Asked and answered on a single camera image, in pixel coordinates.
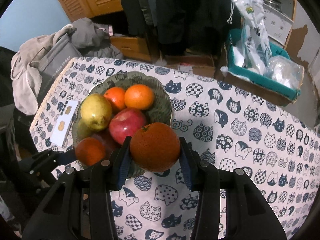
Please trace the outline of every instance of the red apple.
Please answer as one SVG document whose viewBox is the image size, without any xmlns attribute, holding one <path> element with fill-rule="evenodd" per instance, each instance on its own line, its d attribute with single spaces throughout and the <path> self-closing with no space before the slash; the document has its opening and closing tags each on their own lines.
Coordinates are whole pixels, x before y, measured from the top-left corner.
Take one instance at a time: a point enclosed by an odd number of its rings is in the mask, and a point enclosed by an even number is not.
<svg viewBox="0 0 320 240">
<path fill-rule="evenodd" d="M 122 145 L 127 136 L 133 136 L 137 130 L 146 125 L 146 117 L 140 110 L 126 108 L 110 121 L 109 131 L 113 139 Z"/>
<path fill-rule="evenodd" d="M 108 159 L 114 150 L 120 149 L 120 145 L 114 141 L 108 129 L 94 133 L 91 137 L 99 140 L 102 143 L 106 149 L 106 158 Z"/>
</svg>

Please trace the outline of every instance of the tablecloth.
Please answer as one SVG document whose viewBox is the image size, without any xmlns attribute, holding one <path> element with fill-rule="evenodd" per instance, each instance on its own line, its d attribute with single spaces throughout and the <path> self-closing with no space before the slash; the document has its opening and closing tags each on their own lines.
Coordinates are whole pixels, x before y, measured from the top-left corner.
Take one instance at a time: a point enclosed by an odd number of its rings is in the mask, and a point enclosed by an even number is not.
<svg viewBox="0 0 320 240">
<path fill-rule="evenodd" d="M 173 105 L 172 128 L 202 160 L 219 169 L 242 168 L 279 218 L 288 239 L 308 215 L 320 183 L 320 135 L 278 106 L 239 87 L 177 70 L 110 58 L 73 59 L 41 104 L 30 132 L 38 151 L 62 148 L 50 141 L 67 100 L 83 101 L 108 76 L 141 71 L 164 85 Z M 81 169 L 81 163 L 71 166 Z M 53 171 L 58 177 L 64 166 Z M 220 235 L 225 235 L 221 190 Z M 186 240 L 193 229 L 198 193 L 184 184 L 179 162 L 162 173 L 145 172 L 111 192 L 118 235 L 124 240 Z"/>
</svg>

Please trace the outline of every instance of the blue wall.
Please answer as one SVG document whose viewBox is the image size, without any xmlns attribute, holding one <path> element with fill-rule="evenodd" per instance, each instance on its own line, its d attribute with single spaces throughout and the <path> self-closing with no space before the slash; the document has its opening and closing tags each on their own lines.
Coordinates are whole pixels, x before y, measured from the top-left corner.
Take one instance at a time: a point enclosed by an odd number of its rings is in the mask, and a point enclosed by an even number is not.
<svg viewBox="0 0 320 240">
<path fill-rule="evenodd" d="M 0 46 L 18 51 L 30 38 L 70 23 L 58 0 L 13 0 L 0 18 Z"/>
</svg>

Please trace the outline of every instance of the screw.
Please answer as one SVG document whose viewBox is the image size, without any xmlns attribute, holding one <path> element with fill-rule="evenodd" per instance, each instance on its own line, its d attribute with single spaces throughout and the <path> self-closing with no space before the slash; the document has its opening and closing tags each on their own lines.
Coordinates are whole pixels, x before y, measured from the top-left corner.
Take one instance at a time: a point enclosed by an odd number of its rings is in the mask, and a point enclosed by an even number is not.
<svg viewBox="0 0 320 240">
<path fill-rule="evenodd" d="M 209 163 L 207 161 L 200 161 L 199 164 L 201 167 L 208 167 L 209 166 Z"/>
<path fill-rule="evenodd" d="M 244 171 L 242 169 L 236 169 L 236 174 L 243 175 Z"/>
<path fill-rule="evenodd" d="M 71 173 L 73 173 L 75 171 L 75 168 L 73 168 L 73 167 L 68 167 L 68 168 L 66 168 L 66 173 L 67 174 L 71 174 Z"/>
<path fill-rule="evenodd" d="M 101 162 L 102 166 L 109 166 L 110 165 L 110 161 L 109 160 L 104 160 Z"/>
</svg>

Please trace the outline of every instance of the plastic bag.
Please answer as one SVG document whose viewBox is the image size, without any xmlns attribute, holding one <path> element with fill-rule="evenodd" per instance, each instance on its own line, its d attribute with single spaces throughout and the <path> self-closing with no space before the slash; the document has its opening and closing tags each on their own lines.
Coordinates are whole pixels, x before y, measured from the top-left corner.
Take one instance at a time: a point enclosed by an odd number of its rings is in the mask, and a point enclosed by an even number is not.
<svg viewBox="0 0 320 240">
<path fill-rule="evenodd" d="M 241 32 L 244 65 L 249 70 L 263 75 L 272 57 L 263 21 L 263 0 L 232 0 L 232 2 L 244 19 Z"/>
<path fill-rule="evenodd" d="M 285 57 L 275 56 L 269 60 L 264 75 L 286 87 L 298 90 L 302 85 L 304 68 Z"/>
</svg>

